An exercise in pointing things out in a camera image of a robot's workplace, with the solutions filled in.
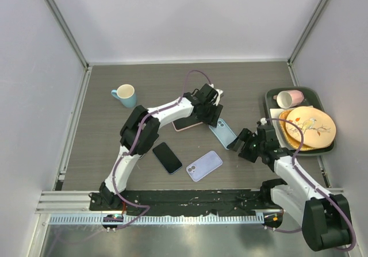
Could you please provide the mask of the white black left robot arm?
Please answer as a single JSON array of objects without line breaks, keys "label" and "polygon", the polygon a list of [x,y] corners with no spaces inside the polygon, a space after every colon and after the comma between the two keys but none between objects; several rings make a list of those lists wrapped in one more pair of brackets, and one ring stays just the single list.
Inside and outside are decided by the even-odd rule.
[{"label": "white black left robot arm", "polygon": [[183,93],[177,99],[154,108],[139,105],[134,108],[120,130],[118,157],[109,176],[101,183],[97,195],[99,204],[109,210],[122,205],[120,194],[127,187],[128,178],[137,163],[159,138],[160,128],[182,118],[194,115],[206,125],[216,126],[223,109],[220,99],[223,91],[204,84],[199,90]]}]

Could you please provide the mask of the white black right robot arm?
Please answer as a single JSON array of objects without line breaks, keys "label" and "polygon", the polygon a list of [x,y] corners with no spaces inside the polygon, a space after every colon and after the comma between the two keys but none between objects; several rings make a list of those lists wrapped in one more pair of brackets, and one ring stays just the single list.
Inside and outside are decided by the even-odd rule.
[{"label": "white black right robot arm", "polygon": [[300,225],[310,249],[345,251],[356,245],[347,198],[320,186],[299,165],[294,153],[280,146],[272,125],[259,125],[255,133],[244,128],[227,148],[250,162],[261,158],[278,175],[262,183],[260,203],[287,211]]}]

